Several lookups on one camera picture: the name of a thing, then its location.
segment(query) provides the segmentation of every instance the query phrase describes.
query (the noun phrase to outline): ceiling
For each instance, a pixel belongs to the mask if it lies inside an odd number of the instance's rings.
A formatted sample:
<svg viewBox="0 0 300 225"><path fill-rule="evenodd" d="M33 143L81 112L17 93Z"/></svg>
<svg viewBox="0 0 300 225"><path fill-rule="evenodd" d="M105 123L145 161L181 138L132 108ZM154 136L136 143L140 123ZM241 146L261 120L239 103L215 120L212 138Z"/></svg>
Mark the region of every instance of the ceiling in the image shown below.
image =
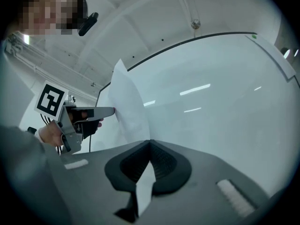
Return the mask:
<svg viewBox="0 0 300 225"><path fill-rule="evenodd" d="M270 0L87 0L98 22L84 36L31 37L22 56L91 99L111 80L122 59L127 68L195 37L256 32L275 43L281 14ZM193 30L191 21L201 27Z"/></svg>

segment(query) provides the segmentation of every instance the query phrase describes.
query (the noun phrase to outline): white sticker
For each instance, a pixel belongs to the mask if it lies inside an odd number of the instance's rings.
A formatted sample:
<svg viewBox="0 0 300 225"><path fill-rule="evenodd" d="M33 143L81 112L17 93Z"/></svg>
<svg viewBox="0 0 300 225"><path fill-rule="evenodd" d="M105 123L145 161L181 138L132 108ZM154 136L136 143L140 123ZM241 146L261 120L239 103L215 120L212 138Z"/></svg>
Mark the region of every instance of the white sticker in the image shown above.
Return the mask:
<svg viewBox="0 0 300 225"><path fill-rule="evenodd" d="M53 120L58 120L68 90L52 82L45 81L34 110Z"/></svg>

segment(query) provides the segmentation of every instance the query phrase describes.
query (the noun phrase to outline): hand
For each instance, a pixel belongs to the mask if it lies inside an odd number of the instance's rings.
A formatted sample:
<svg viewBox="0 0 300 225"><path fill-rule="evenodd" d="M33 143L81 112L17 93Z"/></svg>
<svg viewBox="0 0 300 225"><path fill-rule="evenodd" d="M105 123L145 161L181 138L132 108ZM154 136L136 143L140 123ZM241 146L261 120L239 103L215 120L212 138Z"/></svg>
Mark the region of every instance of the hand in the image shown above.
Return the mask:
<svg viewBox="0 0 300 225"><path fill-rule="evenodd" d="M82 112L81 115L82 115L82 119L87 119L88 117L88 114L86 112ZM69 118L71 120L71 123L73 124L73 115L71 113L69 113ZM43 142L48 143L53 147L58 147L63 145L61 141L61 134L62 133L60 129L57 127L55 121L53 120L39 130L39 135L43 140Z"/></svg>

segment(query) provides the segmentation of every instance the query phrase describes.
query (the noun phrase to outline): ceiling light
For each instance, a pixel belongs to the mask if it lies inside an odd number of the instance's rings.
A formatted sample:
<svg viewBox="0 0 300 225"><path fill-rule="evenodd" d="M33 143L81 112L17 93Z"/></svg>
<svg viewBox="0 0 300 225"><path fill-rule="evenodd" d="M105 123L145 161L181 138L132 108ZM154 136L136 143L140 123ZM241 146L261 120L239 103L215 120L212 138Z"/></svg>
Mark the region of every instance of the ceiling light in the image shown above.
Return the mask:
<svg viewBox="0 0 300 225"><path fill-rule="evenodd" d="M287 50L287 51L285 52L285 54L283 55L285 59L286 59L286 58L288 57L288 55L290 54L290 51L291 51L290 49Z"/></svg>
<svg viewBox="0 0 300 225"><path fill-rule="evenodd" d="M28 35L24 35L24 43L29 45L29 36Z"/></svg>
<svg viewBox="0 0 300 225"><path fill-rule="evenodd" d="M186 94L191 93L191 92L199 91L199 90L202 90L202 89L205 89L205 88L209 88L209 87L210 87L210 84L206 84L206 85L198 87L198 88L193 88L191 90L187 90L187 91L181 92L180 96L186 95Z"/></svg>
<svg viewBox="0 0 300 225"><path fill-rule="evenodd" d="M185 113L188 113L188 112L196 111L196 110L199 110L199 109L201 109L201 108L198 107L198 108L195 108L195 109L192 109L192 110L187 110L187 111L184 111L184 112L185 112Z"/></svg>
<svg viewBox="0 0 300 225"><path fill-rule="evenodd" d="M151 102L144 103L144 107L145 107L145 106L149 106L149 105L151 105L151 104L155 104L155 100L154 100L154 101L151 101Z"/></svg>

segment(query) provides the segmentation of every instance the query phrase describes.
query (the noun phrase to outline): person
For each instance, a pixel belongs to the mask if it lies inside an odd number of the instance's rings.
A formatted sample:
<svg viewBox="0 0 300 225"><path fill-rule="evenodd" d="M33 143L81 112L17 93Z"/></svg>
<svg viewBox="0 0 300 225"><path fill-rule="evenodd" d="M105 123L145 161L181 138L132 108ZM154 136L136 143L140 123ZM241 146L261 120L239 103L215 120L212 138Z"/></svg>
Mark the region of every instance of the person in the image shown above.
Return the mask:
<svg viewBox="0 0 300 225"><path fill-rule="evenodd" d="M87 13L86 0L15 0L9 9L2 10L2 16L6 18L7 27L1 28L3 41L14 32L19 31L26 35L49 35L58 32L71 32L72 29L78 29L84 22L85 14ZM11 71L7 61L1 59L0 75L3 79L0 81L2 84L1 91L1 113L0 125L18 126L20 115L15 113L22 113L25 110L17 107L19 102L15 96L12 96L14 91L8 91L14 86L18 85L17 93L28 93L26 85L20 81L20 78ZM87 113L82 112L82 118L87 118ZM36 132L37 138L40 142L50 144L52 146L61 146L61 131L55 124L55 121L51 121L48 125L40 128Z"/></svg>

